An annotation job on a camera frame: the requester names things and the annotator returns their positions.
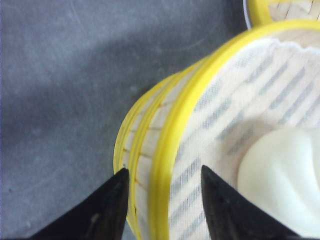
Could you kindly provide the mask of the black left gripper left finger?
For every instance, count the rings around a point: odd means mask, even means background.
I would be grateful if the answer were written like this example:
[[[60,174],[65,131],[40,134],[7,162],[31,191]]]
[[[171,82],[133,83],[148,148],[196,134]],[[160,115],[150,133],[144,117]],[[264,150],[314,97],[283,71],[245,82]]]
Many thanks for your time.
[[[120,240],[129,198],[129,170],[122,168],[31,240]]]

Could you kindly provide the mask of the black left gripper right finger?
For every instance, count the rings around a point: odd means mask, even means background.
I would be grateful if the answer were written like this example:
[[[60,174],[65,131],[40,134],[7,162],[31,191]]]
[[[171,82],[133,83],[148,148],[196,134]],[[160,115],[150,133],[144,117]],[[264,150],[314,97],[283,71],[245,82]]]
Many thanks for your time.
[[[201,167],[203,209],[212,240],[299,240],[300,236]]]

